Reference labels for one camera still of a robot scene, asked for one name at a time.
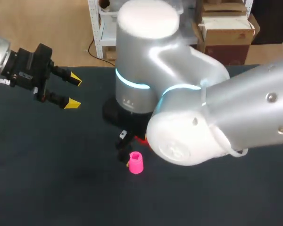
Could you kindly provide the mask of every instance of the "pink cup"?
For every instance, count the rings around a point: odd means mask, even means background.
[[[129,170],[134,174],[139,174],[143,171],[142,154],[139,152],[131,152],[129,160]]]

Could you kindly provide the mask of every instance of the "black mat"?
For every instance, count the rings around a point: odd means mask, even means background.
[[[283,145],[181,167],[135,144],[145,170],[133,175],[116,159],[120,130],[101,117],[113,69],[73,71],[80,88],[50,88],[78,110],[0,86],[0,226],[283,226]]]

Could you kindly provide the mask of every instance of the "red object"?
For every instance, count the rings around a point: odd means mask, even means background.
[[[145,140],[140,139],[140,138],[138,138],[137,136],[135,136],[134,138],[135,138],[135,139],[137,140],[137,142],[140,143],[141,145],[147,145],[147,146],[149,146],[149,143],[148,143],[148,141],[147,141],[147,137],[146,137]]]

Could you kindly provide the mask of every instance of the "brown box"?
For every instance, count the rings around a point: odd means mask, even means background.
[[[197,50],[215,58],[224,65],[243,65],[250,45],[260,31],[260,26],[252,14],[249,17],[249,22],[255,30],[207,30],[205,40],[197,23],[192,22],[192,27],[198,38]]]
[[[203,16],[245,16],[247,9],[242,0],[210,0],[215,3],[209,3],[209,0],[196,1],[195,21],[201,22]]]
[[[106,60],[117,60],[117,51],[115,46],[107,46],[105,48]]]

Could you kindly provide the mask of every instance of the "black cable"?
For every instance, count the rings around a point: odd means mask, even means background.
[[[106,63],[108,63],[108,64],[111,64],[111,65],[113,65],[113,66],[115,67],[115,65],[114,65],[113,63],[111,63],[111,62],[109,62],[109,61],[107,61],[107,60],[100,59],[100,58],[98,58],[98,57],[96,57],[96,56],[94,56],[94,55],[92,55],[92,54],[90,53],[90,47],[92,46],[93,43],[94,43],[94,38],[92,39],[92,42],[90,43],[90,45],[89,45],[89,47],[88,47],[88,53],[89,53],[89,55],[92,56],[92,57],[95,58],[95,59],[104,61],[104,62],[106,62]]]

